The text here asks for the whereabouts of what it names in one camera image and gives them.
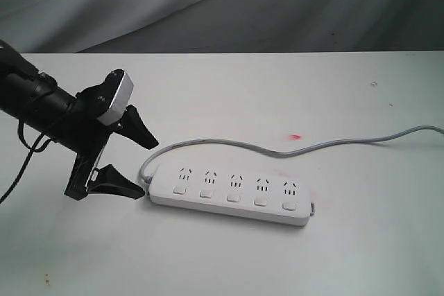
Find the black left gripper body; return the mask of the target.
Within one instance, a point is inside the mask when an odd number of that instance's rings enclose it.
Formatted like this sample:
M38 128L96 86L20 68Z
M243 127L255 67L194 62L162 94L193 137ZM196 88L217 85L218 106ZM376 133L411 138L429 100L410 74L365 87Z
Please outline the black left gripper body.
M103 125L97 119L105 106L105 103L98 99L100 85L78 92L76 103L69 115L69 134L65 143L76 153L76 158L65 195L75 200L82 200L87 196L87 183L107 143L112 126Z

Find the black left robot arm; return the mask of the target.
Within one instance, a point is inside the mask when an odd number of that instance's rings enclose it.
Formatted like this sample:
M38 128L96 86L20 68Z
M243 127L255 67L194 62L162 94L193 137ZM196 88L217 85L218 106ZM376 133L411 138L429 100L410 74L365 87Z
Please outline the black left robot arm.
M72 96L9 44L1 43L1 110L19 121L20 141L25 140L25 125L40 133L33 145L26 146L29 155L42 152L51 142L75 152L65 189L72 199L82 200L93 193L131 199L144 196L143 188L114 166L96 166L113 133L149 150L159 144L129 103L133 88L129 75L115 69L102 83Z

